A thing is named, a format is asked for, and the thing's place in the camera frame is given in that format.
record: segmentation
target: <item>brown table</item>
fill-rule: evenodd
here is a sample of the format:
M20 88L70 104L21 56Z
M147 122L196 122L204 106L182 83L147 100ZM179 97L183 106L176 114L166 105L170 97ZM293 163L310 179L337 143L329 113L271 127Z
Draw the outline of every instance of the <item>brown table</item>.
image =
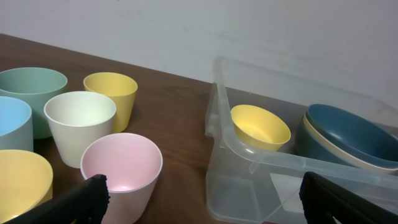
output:
M84 90L95 72L118 72L138 83L125 132L143 135L162 151L164 164L146 211L137 223L219 223L206 209L205 176L213 146L205 136L209 83L71 50L0 35L0 71L45 67L68 77L68 90ZM36 140L34 151L53 167L53 196L83 181L80 170L65 165L52 138Z

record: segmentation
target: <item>white wall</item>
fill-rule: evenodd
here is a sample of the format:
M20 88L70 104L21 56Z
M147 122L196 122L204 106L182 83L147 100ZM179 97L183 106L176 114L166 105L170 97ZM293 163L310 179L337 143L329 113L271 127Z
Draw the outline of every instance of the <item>white wall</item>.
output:
M0 32L206 82L224 55L398 105L396 0L0 0Z

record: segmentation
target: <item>teal cup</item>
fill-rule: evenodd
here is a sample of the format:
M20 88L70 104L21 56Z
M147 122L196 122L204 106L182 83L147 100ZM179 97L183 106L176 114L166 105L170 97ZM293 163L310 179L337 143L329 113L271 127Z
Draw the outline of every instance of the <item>teal cup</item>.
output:
M17 98L0 96L0 149L33 151L32 110Z
M44 105L49 99L65 93L68 79L60 72L47 68L15 68L0 72L0 96L25 101L32 108L33 137L51 136Z

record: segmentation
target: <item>wooden table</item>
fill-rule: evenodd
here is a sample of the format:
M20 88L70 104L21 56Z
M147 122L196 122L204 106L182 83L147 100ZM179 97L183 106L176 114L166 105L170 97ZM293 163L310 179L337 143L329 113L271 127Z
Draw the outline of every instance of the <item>wooden table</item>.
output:
M44 67L68 77L68 90L84 90L96 72L118 72L138 83L128 133L143 135L162 151L164 164L146 211L137 223L219 223L206 209L205 176L212 138L205 136L209 83L115 62L71 50L0 35L0 71ZM52 138L36 140L34 151L53 167L53 196L83 181L65 165Z

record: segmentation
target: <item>clear plastic bin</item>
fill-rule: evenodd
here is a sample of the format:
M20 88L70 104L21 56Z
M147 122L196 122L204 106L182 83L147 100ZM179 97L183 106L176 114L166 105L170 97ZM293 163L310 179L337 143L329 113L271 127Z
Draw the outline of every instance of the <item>clear plastic bin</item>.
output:
M206 114L206 135L214 137L206 174L206 202L213 218L233 223L306 223L299 190L308 171L398 214L398 177L289 154L308 105L337 106L396 135L398 111L393 107L370 96L227 58L215 60L214 73ZM292 132L291 140L277 152L241 142L230 112L240 104L260 106L282 118Z

